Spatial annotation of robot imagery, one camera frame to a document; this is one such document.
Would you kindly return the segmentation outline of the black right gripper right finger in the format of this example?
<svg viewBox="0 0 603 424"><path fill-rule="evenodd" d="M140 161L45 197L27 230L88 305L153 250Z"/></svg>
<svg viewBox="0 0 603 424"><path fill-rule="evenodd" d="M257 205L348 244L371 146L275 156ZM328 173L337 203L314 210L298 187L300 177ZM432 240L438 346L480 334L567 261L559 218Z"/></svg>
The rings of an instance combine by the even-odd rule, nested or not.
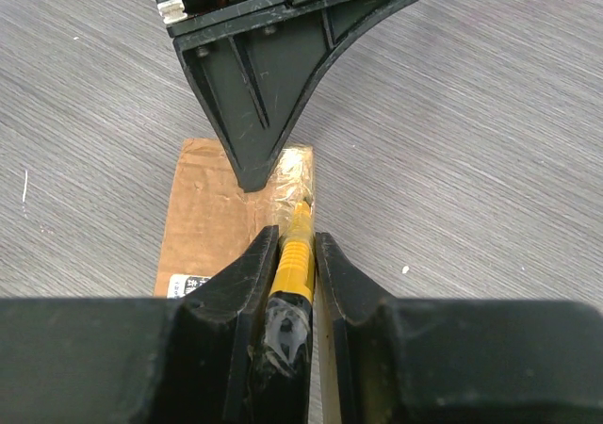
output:
<svg viewBox="0 0 603 424"><path fill-rule="evenodd" d="M316 237L327 423L598 423L602 316L560 300L398 298Z"/></svg>

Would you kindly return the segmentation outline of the yellow utility knife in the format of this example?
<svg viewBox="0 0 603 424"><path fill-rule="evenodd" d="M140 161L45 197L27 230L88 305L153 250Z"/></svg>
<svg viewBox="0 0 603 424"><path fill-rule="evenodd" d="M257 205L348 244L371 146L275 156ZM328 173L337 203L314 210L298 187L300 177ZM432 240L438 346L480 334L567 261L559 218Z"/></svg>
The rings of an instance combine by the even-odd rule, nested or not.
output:
<svg viewBox="0 0 603 424"><path fill-rule="evenodd" d="M313 350L315 232L312 205L298 202L279 258L255 346L249 409L252 423L308 420Z"/></svg>

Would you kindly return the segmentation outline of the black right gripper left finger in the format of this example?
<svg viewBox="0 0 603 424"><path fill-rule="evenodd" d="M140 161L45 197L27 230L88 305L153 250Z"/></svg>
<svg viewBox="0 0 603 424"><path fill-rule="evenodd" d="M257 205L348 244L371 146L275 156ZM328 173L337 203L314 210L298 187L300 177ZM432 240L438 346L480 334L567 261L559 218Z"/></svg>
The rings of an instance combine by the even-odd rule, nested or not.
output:
<svg viewBox="0 0 603 424"><path fill-rule="evenodd" d="M278 239L180 299L2 300L2 421L240 422Z"/></svg>

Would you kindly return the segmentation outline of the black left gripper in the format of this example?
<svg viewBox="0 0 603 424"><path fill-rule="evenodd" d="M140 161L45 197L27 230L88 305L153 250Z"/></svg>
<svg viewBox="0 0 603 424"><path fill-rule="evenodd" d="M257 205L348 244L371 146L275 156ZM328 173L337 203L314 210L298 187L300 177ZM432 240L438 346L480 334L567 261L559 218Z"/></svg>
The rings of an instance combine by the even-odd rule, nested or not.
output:
<svg viewBox="0 0 603 424"><path fill-rule="evenodd" d="M239 186L265 187L324 74L418 0L155 0Z"/></svg>

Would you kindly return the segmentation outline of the brown cardboard express box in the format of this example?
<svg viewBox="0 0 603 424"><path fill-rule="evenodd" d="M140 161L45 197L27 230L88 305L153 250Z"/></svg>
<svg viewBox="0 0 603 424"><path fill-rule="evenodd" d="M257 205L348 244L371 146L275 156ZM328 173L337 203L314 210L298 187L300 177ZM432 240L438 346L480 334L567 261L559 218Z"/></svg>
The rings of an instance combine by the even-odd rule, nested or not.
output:
<svg viewBox="0 0 603 424"><path fill-rule="evenodd" d="M283 149L266 186L244 192L220 142L186 139L173 178L154 294L180 298L239 258L266 226L288 228L315 194L314 152Z"/></svg>

